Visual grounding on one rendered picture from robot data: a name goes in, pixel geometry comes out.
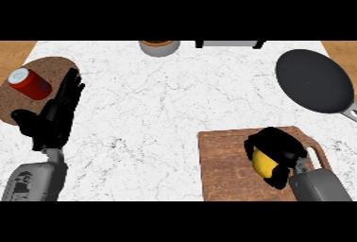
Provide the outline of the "yellow lemon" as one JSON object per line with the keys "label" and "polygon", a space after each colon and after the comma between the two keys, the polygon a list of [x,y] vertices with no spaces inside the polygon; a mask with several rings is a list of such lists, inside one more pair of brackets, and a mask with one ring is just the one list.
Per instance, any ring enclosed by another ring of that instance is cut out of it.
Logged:
{"label": "yellow lemon", "polygon": [[253,152],[253,167],[256,172],[263,178],[272,177],[274,168],[278,166],[278,162],[272,160],[268,154],[260,150],[256,149]]}

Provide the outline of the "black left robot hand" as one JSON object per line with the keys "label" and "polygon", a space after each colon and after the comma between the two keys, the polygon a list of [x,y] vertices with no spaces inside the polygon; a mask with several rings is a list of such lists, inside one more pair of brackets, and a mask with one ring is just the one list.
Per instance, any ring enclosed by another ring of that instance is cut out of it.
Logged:
{"label": "black left robot hand", "polygon": [[74,112],[86,84],[79,70],[71,68],[66,74],[57,97],[46,102],[40,114],[18,109],[12,111],[21,133],[33,138],[33,151],[63,148],[67,144]]}

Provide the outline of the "dark grey frying pan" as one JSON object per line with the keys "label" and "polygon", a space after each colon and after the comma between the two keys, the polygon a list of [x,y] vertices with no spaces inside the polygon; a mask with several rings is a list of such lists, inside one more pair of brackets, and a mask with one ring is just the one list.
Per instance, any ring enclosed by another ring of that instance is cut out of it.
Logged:
{"label": "dark grey frying pan", "polygon": [[340,113],[357,122],[353,83],[331,58],[313,50],[294,49],[279,57],[275,74],[285,94],[302,107]]}

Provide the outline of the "grey pot with brown top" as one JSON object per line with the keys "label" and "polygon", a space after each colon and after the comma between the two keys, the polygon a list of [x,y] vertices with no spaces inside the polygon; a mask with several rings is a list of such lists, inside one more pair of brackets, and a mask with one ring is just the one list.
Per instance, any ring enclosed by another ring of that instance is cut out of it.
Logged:
{"label": "grey pot with brown top", "polygon": [[179,41],[164,41],[164,42],[150,42],[141,41],[141,49],[147,55],[151,57],[167,57],[172,55],[181,46]]}

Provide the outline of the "red can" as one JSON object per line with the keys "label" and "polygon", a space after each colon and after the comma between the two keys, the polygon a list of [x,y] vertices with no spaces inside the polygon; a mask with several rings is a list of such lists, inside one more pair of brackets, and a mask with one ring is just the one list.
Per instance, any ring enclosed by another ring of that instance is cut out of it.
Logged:
{"label": "red can", "polygon": [[35,100],[43,100],[52,93],[52,85],[29,68],[18,68],[9,75],[9,85]]}

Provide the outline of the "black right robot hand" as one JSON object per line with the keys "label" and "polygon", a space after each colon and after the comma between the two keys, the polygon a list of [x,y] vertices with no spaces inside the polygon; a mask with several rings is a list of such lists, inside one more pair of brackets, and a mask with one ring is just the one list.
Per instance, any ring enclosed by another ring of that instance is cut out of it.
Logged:
{"label": "black right robot hand", "polygon": [[248,160],[253,160],[253,152],[260,149],[278,166],[274,168],[272,177],[262,178],[276,189],[287,187],[291,170],[297,160],[307,157],[307,150],[299,140],[279,128],[268,127],[256,134],[250,135],[244,141],[244,148]]}

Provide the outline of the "brown wooden cutting board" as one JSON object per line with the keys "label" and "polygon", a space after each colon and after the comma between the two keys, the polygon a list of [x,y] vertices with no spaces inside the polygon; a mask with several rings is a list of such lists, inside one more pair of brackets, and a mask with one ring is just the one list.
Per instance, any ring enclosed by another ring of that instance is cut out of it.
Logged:
{"label": "brown wooden cutting board", "polygon": [[244,141],[263,129],[198,133],[203,194],[206,201],[296,201],[290,185],[275,189],[256,173]]}

